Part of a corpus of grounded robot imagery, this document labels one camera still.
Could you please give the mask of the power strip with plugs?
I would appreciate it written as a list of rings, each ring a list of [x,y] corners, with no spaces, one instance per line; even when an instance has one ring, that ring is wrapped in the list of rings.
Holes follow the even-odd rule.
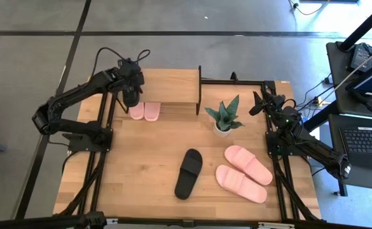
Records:
[[[314,97],[311,104],[321,108],[322,106],[329,105],[330,102],[324,101],[321,97]]]

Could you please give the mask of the large pink slide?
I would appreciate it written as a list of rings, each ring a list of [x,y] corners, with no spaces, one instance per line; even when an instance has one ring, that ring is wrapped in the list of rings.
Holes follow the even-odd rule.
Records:
[[[268,185],[273,180],[272,173],[246,148],[233,145],[226,148],[224,156],[234,167],[261,185]]]
[[[218,166],[215,176],[222,188],[251,202],[262,204],[267,198],[267,191],[262,186],[231,167],[226,165]]]

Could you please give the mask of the small pink slide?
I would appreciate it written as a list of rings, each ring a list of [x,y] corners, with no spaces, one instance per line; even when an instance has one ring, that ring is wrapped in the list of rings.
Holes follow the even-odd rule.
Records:
[[[144,103],[139,102],[136,106],[128,109],[129,115],[134,120],[141,120],[144,118]]]
[[[160,115],[161,104],[159,102],[144,103],[144,118],[146,121],[154,122]]]

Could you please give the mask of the black laptop keyboard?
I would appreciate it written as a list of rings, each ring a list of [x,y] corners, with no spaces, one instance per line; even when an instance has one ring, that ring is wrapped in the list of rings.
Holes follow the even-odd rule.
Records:
[[[340,135],[350,163],[372,170],[372,127],[341,128]]]

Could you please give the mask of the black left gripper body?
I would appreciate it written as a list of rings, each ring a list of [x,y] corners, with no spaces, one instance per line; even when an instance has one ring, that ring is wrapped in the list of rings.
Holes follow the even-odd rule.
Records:
[[[137,62],[131,59],[118,60],[118,74],[124,79],[124,91],[139,95],[142,93],[141,86],[144,84],[144,75]]]

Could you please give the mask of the wooden shelf with black frame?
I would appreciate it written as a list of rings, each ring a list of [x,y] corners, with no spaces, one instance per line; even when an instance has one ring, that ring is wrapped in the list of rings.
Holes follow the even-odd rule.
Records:
[[[197,69],[143,69],[140,102],[190,103],[199,115],[202,100],[202,67]]]

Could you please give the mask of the black side desk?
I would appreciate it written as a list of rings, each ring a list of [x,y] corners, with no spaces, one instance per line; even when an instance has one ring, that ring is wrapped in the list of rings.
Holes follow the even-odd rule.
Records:
[[[347,71],[347,64],[351,53],[341,52],[336,43],[328,43],[326,50],[333,82],[337,85],[350,74]],[[334,110],[329,114],[328,122],[333,148],[343,151],[345,146],[341,140],[340,129],[351,126],[372,127],[372,113],[349,95],[345,85],[335,91],[335,96]],[[348,185],[372,188],[372,169],[363,168],[362,163],[353,162],[348,179],[338,183],[339,190],[336,194],[346,196]]]

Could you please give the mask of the thick black pole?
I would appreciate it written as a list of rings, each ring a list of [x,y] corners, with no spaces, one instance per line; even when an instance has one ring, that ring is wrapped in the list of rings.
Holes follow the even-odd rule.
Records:
[[[344,40],[344,42],[338,45],[338,49],[342,52],[348,51],[371,29],[372,14],[367,19],[365,19],[365,21],[360,26],[358,26],[358,28],[356,28],[356,30],[351,33],[351,35],[346,40]]]

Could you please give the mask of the snake plant in white pot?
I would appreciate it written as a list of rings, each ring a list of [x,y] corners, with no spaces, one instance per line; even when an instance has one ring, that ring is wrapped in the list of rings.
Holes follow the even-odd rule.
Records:
[[[212,108],[205,108],[206,113],[214,119],[213,131],[217,136],[227,137],[233,129],[244,126],[240,121],[236,121],[239,101],[240,98],[237,95],[227,107],[221,101],[217,111]]]

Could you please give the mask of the slanted black strut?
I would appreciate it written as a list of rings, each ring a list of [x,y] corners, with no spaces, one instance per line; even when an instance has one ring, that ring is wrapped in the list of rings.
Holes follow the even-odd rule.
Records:
[[[325,123],[329,115],[338,115],[339,113],[340,112],[338,111],[336,101],[334,101],[330,103],[328,106],[326,106],[322,111],[318,112],[315,116],[307,120],[303,124],[304,129],[307,130],[308,132],[311,132],[315,128]]]

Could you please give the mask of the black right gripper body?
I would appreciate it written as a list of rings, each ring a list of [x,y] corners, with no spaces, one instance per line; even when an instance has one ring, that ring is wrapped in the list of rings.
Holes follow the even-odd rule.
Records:
[[[282,111],[282,106],[286,101],[285,95],[266,94],[263,99],[265,101],[265,111]]]

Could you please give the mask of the black power adapter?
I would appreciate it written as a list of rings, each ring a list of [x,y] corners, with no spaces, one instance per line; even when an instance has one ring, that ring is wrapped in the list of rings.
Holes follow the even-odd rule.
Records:
[[[353,71],[358,67],[359,73],[365,73],[372,65],[372,60],[369,60],[370,56],[372,56],[372,46],[366,43],[355,45],[348,68]]]

